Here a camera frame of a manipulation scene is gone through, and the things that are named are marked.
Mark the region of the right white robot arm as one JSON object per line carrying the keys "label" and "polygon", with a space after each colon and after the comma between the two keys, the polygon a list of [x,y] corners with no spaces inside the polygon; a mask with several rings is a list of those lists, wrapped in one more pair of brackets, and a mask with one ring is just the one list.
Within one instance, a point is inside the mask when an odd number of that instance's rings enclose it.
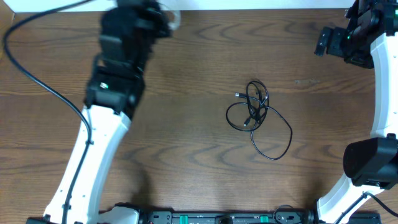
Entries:
{"label": "right white robot arm", "polygon": [[323,28],[314,53],[374,70],[373,126],[369,139],[346,147],[343,175],[317,200],[307,223],[374,223],[377,215],[355,212],[397,185],[397,1],[357,0],[345,17],[347,28]]}

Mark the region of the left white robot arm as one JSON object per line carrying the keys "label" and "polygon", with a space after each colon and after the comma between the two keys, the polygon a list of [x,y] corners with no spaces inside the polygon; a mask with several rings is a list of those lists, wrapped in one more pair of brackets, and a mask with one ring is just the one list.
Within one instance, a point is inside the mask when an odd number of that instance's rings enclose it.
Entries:
{"label": "left white robot arm", "polygon": [[99,208],[115,152],[144,91],[152,46],[171,30],[157,1],[118,1],[101,18],[100,53],[86,86],[83,121],[60,185],[41,217],[28,223],[144,223],[136,208]]}

